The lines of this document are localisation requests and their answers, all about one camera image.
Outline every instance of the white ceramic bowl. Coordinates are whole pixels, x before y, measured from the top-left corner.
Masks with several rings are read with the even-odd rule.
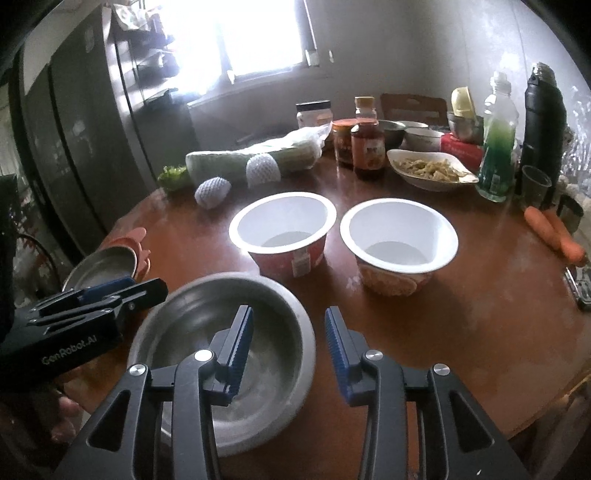
[[[410,120],[396,120],[396,123],[403,124],[406,128],[429,128],[422,122],[411,122]]]
[[[407,128],[404,132],[406,146],[415,152],[438,152],[443,132],[430,128]]]
[[[410,185],[414,185],[423,190],[430,192],[449,192],[462,185],[474,185],[478,183],[478,177],[476,177],[470,170],[468,170],[464,164],[453,155],[443,152],[411,152],[408,150],[388,150],[388,160],[390,165],[396,173],[398,173],[405,181]],[[430,180],[411,175],[406,173],[404,170],[398,168],[397,162],[405,158],[412,158],[413,160],[426,160],[426,161],[441,161],[447,160],[449,164],[457,171],[464,172],[466,176],[460,177],[459,181],[440,181]]]
[[[242,209],[232,219],[230,240],[247,251],[261,275],[301,277],[324,258],[326,234],[336,221],[336,208],[309,192],[271,195]]]
[[[364,285],[387,296],[408,296],[456,256],[458,239],[439,212],[403,199],[356,205],[340,223]]]

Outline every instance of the small metal cup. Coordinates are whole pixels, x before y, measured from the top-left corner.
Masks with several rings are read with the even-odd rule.
[[[565,193],[560,196],[556,214],[562,220],[569,233],[573,234],[577,231],[581,223],[581,218],[583,218],[583,213],[583,207],[574,198]]]

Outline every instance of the plate of food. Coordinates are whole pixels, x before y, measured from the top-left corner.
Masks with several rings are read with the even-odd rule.
[[[410,185],[430,192],[449,192],[478,178],[449,153],[388,150],[392,168]]]

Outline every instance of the tissue box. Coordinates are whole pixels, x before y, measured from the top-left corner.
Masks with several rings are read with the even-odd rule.
[[[480,168],[484,153],[482,147],[461,142],[452,134],[442,136],[441,151],[457,157],[472,173],[476,173]]]

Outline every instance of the round table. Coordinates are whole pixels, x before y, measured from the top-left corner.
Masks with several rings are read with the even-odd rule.
[[[232,478],[356,478],[365,431],[365,409],[349,408],[337,389],[324,337],[324,311],[340,307],[348,327],[363,333],[400,364],[449,365],[507,436],[530,425],[591,370],[591,319],[580,312],[563,280],[564,261],[525,224],[511,202],[496,204],[472,187],[432,193],[405,183],[393,171],[375,182],[357,180],[325,154],[309,171],[254,190],[233,187],[221,206],[206,211],[192,192],[169,198],[157,190],[121,218],[110,238],[143,226],[151,250],[148,278],[170,291],[223,271],[258,274],[247,254],[232,245],[228,226],[249,203],[278,192],[304,190],[336,206],[337,223],[326,241],[326,260],[305,277],[285,282],[306,308],[316,334],[313,384],[301,411],[275,439],[221,460]],[[352,206],[377,197],[403,197],[441,212],[459,237],[456,258],[410,297],[381,297],[360,283],[354,256],[339,222]],[[126,367],[133,335],[83,367],[66,393],[93,411]],[[411,465],[417,432],[410,428]]]

